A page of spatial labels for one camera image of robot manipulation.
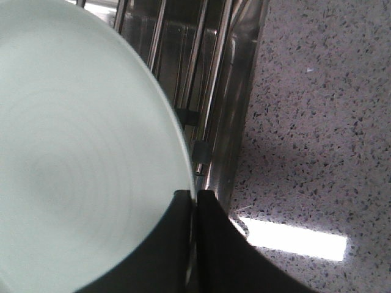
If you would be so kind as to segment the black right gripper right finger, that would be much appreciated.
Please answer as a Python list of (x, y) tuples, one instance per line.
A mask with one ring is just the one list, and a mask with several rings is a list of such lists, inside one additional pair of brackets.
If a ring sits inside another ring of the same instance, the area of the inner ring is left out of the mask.
[(201, 292), (313, 292), (256, 251), (211, 190), (197, 194), (197, 267)]

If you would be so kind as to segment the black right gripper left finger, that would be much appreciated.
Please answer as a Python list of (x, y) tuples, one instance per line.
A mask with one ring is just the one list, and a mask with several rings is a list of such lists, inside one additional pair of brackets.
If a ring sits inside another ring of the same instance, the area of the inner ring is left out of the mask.
[(174, 192), (161, 220), (122, 262), (78, 292), (184, 292), (189, 266), (192, 198)]

